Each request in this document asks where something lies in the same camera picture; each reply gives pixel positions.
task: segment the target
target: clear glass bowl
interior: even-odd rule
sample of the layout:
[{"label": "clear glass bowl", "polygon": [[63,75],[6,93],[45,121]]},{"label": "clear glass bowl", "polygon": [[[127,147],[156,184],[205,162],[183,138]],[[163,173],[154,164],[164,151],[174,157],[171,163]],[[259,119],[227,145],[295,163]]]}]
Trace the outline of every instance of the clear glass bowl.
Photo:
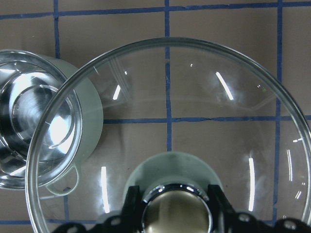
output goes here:
[{"label": "clear glass bowl", "polygon": [[[38,186],[43,138],[68,94],[85,80],[102,106],[83,100],[93,109],[82,110],[82,120],[84,114],[96,118],[102,108],[103,124],[90,123],[101,135],[88,138],[98,144],[83,156],[72,147],[80,174],[67,172],[68,165],[54,186],[73,191],[51,195]],[[127,179],[139,164],[158,153],[182,151],[216,172],[235,209],[268,224],[282,217],[309,224],[310,145],[309,127],[293,98],[252,59],[195,39],[140,41],[90,61],[50,102],[29,149],[28,210],[37,232],[69,221],[89,228],[104,213],[121,209]]]}]

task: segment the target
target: blue tape line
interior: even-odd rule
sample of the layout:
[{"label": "blue tape line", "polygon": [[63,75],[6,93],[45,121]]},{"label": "blue tape line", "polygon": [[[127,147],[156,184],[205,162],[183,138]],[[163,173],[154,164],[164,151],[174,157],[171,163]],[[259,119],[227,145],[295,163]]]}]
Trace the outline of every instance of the blue tape line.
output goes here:
[{"label": "blue tape line", "polygon": [[166,118],[104,119],[104,124],[167,123]]},{"label": "blue tape line", "polygon": [[228,117],[181,117],[173,118],[172,122],[200,122],[200,121],[275,121],[275,116],[228,116]]},{"label": "blue tape line", "polygon": [[96,224],[96,220],[76,220],[72,219],[70,221],[64,220],[64,219],[47,219],[46,222],[48,223],[58,223],[58,224],[63,224],[63,223],[68,223],[68,222],[77,222],[81,224]]},{"label": "blue tape line", "polygon": [[[225,116],[225,117],[172,117],[172,123],[178,122],[200,122],[200,121],[275,121],[276,116]],[[291,121],[291,116],[280,116],[281,121]],[[146,124],[146,123],[167,123],[166,118],[137,118],[137,119],[105,119],[104,124]]]},{"label": "blue tape line", "polygon": [[[170,7],[146,7],[146,8],[129,8],[129,9],[109,9],[109,10],[83,10],[83,11],[61,11],[58,16],[88,16],[88,15],[116,15],[116,14],[136,14],[136,13],[155,13],[166,11],[194,11],[205,9],[242,9],[242,8],[272,8],[277,7],[278,4],[272,3],[241,3],[241,4],[217,4],[217,5],[191,5],[191,6],[170,6]],[[285,2],[283,7],[301,7],[311,6],[311,1]],[[53,12],[44,13],[25,13],[2,15],[2,19],[19,19],[19,18],[38,18],[45,16],[52,16]]]},{"label": "blue tape line", "polygon": [[60,58],[60,46],[59,46],[59,29],[58,29],[58,0],[54,0],[54,37],[55,37],[55,57]]},{"label": "blue tape line", "polygon": [[[283,27],[283,3],[277,1],[277,79],[282,82],[282,27]],[[274,188],[273,188],[273,222],[277,220],[277,200],[279,181],[279,157],[280,157],[280,120],[281,102],[276,100],[276,139],[275,139],[275,160],[274,160]]]},{"label": "blue tape line", "polygon": [[170,36],[170,1],[165,0],[165,13],[164,13],[164,26],[165,26],[165,37]]},{"label": "blue tape line", "polygon": [[68,206],[68,196],[64,196],[64,212],[65,220],[69,220],[69,206]]},{"label": "blue tape line", "polygon": [[267,225],[274,226],[273,220],[263,220],[262,222],[265,223],[265,224],[267,224]]},{"label": "blue tape line", "polygon": [[207,9],[242,9],[242,8],[271,8],[277,7],[276,2],[272,3],[241,3],[241,4],[215,4],[215,5],[190,5],[190,6],[171,6],[170,11],[195,11]]},{"label": "blue tape line", "polygon": [[2,16],[0,16],[0,20],[2,20],[2,19],[19,19],[19,18],[40,18],[40,17],[52,16],[52,15],[53,15],[53,12],[2,15]]},{"label": "blue tape line", "polygon": [[283,2],[283,7],[311,6],[311,1]]},{"label": "blue tape line", "polygon": [[0,220],[0,225],[30,225],[30,220]]},{"label": "blue tape line", "polygon": [[88,15],[117,15],[164,12],[165,7],[107,9],[107,10],[84,10],[84,11],[60,11],[59,16],[88,16]]},{"label": "blue tape line", "polygon": [[[170,37],[170,1],[165,0],[164,30],[165,37]],[[172,108],[171,108],[171,62],[170,48],[165,48],[165,90],[166,90],[166,118],[167,118],[167,151],[172,151]]]},{"label": "blue tape line", "polygon": [[167,115],[167,151],[172,151],[172,109],[170,62],[165,64],[166,73],[166,115]]}]

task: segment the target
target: bowl handle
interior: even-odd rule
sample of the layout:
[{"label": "bowl handle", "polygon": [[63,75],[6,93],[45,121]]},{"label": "bowl handle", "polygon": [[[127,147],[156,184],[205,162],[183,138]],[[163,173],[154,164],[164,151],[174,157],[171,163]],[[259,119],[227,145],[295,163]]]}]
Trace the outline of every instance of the bowl handle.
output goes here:
[{"label": "bowl handle", "polygon": [[46,188],[51,192],[53,193],[54,195],[57,195],[57,196],[66,196],[70,193],[72,193],[77,187],[78,187],[78,184],[79,184],[79,181],[80,181],[80,176],[81,176],[81,170],[80,168],[77,167],[76,164],[74,164],[71,168],[69,168],[60,178],[66,176],[72,169],[75,169],[76,173],[77,173],[77,181],[76,181],[76,184],[74,185],[73,188],[70,188],[66,191],[60,191],[58,190],[55,186],[54,186],[54,183],[56,181],[58,181],[59,179],[56,179],[54,182],[46,185]]}]

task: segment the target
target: stainless steel bowl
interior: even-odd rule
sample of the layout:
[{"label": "stainless steel bowl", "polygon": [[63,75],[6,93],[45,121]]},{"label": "stainless steel bowl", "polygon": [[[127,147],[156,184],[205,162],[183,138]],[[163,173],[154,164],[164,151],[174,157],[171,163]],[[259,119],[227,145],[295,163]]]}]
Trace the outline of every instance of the stainless steel bowl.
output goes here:
[{"label": "stainless steel bowl", "polygon": [[[24,189],[27,152],[37,123],[66,76],[48,60],[20,50],[0,50],[0,187]],[[40,182],[53,180],[51,172],[77,147],[82,131],[79,100],[73,92],[57,112],[44,138]]]}]

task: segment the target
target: black plastic part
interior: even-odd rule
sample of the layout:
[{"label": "black plastic part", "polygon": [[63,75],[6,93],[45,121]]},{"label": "black plastic part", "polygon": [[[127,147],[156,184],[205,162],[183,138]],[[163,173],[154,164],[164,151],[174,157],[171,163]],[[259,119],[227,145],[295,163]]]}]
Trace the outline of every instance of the black plastic part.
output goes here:
[{"label": "black plastic part", "polygon": [[104,223],[96,224],[89,231],[86,231],[82,224],[67,223],[58,227],[53,233],[133,233],[139,224],[137,209],[140,202],[139,186],[131,186],[128,188],[121,215],[109,217]]},{"label": "black plastic part", "polygon": [[[218,185],[209,185],[207,205],[213,218],[213,229],[219,233],[311,233],[311,227],[293,219],[281,219],[274,227],[258,221],[249,213],[236,213]],[[109,217],[104,223],[87,231],[78,223],[67,223],[53,233],[133,233],[141,230],[142,212],[146,204],[142,202],[139,186],[131,186],[119,216]]]}]

